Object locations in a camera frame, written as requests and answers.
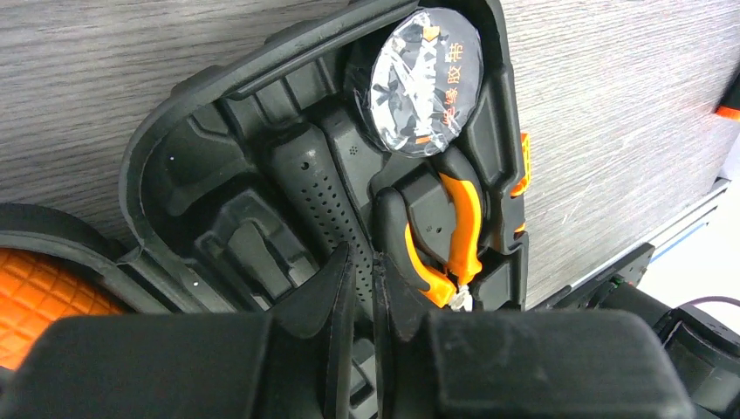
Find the black plastic tool case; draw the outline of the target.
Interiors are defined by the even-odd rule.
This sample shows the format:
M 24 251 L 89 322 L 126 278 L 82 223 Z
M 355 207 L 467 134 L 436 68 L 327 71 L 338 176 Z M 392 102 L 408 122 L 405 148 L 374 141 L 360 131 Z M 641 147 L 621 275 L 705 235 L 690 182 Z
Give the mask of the black plastic tool case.
M 1 207 L 47 316 L 4 418 L 521 417 L 498 337 L 528 237 L 498 1 L 355 1 L 181 83 L 136 129 L 128 253 Z

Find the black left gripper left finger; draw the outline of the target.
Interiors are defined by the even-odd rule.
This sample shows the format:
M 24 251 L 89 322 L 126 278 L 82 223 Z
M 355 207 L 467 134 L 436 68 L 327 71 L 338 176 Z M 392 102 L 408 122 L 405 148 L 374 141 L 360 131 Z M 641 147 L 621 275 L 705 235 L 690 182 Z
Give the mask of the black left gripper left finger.
M 266 312 L 68 317 L 1 394 L 4 418 L 346 418 L 353 252 Z

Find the small round tape measure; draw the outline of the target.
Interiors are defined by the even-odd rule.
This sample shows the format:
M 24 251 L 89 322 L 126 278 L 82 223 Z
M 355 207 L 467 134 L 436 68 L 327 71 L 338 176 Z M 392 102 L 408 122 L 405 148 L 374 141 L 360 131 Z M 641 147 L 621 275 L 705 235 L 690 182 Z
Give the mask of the small round tape measure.
M 376 148 L 426 158 L 460 136 L 483 69 L 482 40 L 462 13 L 419 8 L 353 44 L 345 89 Z

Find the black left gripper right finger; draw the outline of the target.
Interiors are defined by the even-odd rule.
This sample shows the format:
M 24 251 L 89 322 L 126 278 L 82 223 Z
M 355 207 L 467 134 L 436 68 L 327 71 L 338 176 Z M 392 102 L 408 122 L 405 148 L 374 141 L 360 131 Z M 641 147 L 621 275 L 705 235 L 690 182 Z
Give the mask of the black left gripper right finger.
M 374 343 L 382 418 L 693 418 L 648 324 L 623 311 L 431 305 L 379 254 Z

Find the black handled hammer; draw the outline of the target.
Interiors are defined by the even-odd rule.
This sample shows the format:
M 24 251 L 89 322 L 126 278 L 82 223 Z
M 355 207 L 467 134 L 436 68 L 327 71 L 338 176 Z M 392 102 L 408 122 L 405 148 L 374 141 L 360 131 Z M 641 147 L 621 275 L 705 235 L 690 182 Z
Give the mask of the black handled hammer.
M 347 244 L 353 256 L 360 317 L 373 311 L 373 251 L 332 160 L 324 133 L 300 123 L 278 135 L 266 149 L 270 177 L 284 192 L 315 251 L 330 255 Z

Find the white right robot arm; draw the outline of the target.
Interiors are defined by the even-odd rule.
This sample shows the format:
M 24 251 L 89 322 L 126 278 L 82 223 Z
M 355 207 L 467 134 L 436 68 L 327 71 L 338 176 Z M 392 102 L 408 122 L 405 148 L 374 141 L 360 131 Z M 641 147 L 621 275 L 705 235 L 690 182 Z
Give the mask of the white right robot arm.
M 524 309 L 529 248 L 483 256 L 481 308 L 440 310 L 374 257 L 383 418 L 736 418 L 739 337 L 631 285 L 642 245 L 577 289 Z

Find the orange handled pliers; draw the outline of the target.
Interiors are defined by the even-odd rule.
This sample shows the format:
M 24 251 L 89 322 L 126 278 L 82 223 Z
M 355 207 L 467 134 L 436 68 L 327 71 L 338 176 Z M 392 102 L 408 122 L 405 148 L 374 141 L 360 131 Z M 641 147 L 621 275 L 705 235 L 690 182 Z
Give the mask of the orange handled pliers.
M 475 170 L 451 146 L 378 191 L 373 243 L 404 282 L 435 306 L 469 312 L 469 285 L 483 268 L 478 257 L 482 198 Z

